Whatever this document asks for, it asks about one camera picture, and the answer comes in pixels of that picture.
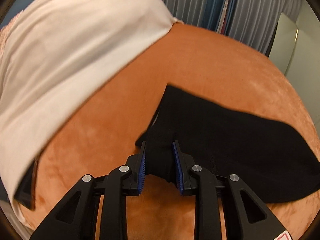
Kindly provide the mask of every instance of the orange velvet cover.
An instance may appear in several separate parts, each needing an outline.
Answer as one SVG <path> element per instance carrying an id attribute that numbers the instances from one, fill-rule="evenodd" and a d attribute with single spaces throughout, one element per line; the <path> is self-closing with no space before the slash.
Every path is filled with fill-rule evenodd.
<path id="1" fill-rule="evenodd" d="M 267 57 L 214 32 L 175 24 L 89 98 L 47 145 L 38 165 L 35 210 L 21 207 L 32 228 L 82 175 L 108 174 L 137 152 L 135 140 L 147 128 L 167 83 L 230 109 L 285 122 L 320 158 L 308 112 Z M 268 207 L 297 240 L 320 209 L 319 199 L 315 192 Z M 143 194 L 127 197 L 128 238 L 192 240 L 194 208 L 194 197 L 180 197 L 173 184 L 148 175 Z"/>

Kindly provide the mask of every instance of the silver pin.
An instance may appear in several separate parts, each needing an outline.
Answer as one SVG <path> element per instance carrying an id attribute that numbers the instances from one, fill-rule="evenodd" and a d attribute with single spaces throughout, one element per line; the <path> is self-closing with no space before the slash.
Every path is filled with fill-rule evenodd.
<path id="1" fill-rule="evenodd" d="M 229 177 L 232 181 L 238 181 L 239 180 L 239 176 L 236 174 L 231 174 Z"/>
<path id="2" fill-rule="evenodd" d="M 82 177 L 82 180 L 83 180 L 84 182 L 89 182 L 91 179 L 92 179 L 92 177 L 91 177 L 90 175 L 84 175 L 84 176 Z"/>
<path id="3" fill-rule="evenodd" d="M 193 166 L 192 166 L 192 170 L 198 172 L 198 171 L 201 171 L 201 170 L 202 170 L 202 167 L 199 166 L 199 165 L 193 165 Z"/>
<path id="4" fill-rule="evenodd" d="M 119 168 L 119 171 L 121 171 L 121 172 L 127 172 L 128 170 L 129 170 L 129 167 L 126 166 L 126 165 L 123 165 L 123 166 L 121 166 L 121 167 Z"/>

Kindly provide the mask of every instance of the red outlined label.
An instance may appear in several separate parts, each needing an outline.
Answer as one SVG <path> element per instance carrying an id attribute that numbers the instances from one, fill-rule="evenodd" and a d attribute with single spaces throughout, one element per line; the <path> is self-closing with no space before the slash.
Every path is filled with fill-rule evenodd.
<path id="1" fill-rule="evenodd" d="M 274 240 L 292 240 L 289 232 L 288 231 L 284 231 L 281 235 L 279 235 L 276 239 Z"/>

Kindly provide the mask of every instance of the triangular cutout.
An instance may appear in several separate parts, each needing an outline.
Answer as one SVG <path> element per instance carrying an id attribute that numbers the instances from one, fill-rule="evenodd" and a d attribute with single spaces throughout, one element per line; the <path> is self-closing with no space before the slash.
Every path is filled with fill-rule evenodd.
<path id="1" fill-rule="evenodd" d="M 57 214 L 57 220 L 72 224 L 79 203 L 81 191 L 77 191 Z"/>
<path id="2" fill-rule="evenodd" d="M 266 214 L 261 210 L 261 208 L 252 200 L 244 190 L 240 191 L 241 198 L 244 204 L 245 212 L 247 213 L 247 218 L 249 223 L 254 224 L 258 221 L 267 218 Z"/>

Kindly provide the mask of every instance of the white fabric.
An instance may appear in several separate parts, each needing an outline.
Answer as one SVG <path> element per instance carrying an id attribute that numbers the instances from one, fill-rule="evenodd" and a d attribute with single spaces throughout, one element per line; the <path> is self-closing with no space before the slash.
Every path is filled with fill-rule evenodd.
<path id="1" fill-rule="evenodd" d="M 176 19 L 162 0 L 35 0 L 0 58 L 0 176 L 15 191 L 73 112 Z"/>

